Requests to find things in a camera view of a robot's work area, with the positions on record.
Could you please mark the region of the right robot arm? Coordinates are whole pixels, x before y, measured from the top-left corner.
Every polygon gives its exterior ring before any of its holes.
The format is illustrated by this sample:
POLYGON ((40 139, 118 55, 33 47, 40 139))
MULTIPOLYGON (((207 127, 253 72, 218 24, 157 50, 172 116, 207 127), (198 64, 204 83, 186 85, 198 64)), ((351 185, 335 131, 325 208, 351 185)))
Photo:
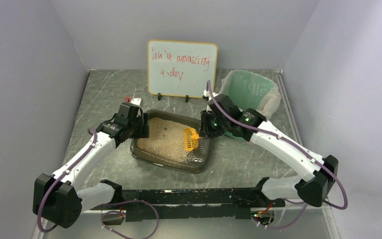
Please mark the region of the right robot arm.
POLYGON ((336 182, 339 161, 333 155, 311 152, 282 133, 255 109, 240 110, 224 94, 204 91, 207 108, 200 113, 199 136, 215 138, 225 133, 260 146, 291 167, 297 176, 264 178, 256 187, 262 198, 300 199, 320 207, 336 182))

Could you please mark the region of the yellow litter scoop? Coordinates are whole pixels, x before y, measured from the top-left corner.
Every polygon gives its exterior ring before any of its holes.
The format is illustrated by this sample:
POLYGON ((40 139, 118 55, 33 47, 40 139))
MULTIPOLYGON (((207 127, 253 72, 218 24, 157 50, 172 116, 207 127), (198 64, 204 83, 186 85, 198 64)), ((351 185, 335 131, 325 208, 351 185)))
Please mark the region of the yellow litter scoop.
POLYGON ((183 130, 185 151, 191 152, 198 148, 199 135, 195 128, 189 127, 183 130))

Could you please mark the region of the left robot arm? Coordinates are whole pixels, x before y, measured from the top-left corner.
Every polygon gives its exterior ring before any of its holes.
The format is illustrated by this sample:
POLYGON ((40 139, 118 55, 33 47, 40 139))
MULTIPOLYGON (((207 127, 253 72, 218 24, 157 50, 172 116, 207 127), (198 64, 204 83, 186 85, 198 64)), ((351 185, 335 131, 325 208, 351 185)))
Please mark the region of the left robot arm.
POLYGON ((96 129, 88 129, 91 139, 70 161, 52 174, 41 174, 36 178, 33 212, 41 232, 53 230, 42 225, 43 219, 56 227, 68 228, 82 212, 122 199, 122 186, 109 180, 85 189, 83 186, 96 164, 120 144, 129 138, 149 136, 149 116, 142 111, 141 105, 140 98, 123 102, 111 119, 96 129))

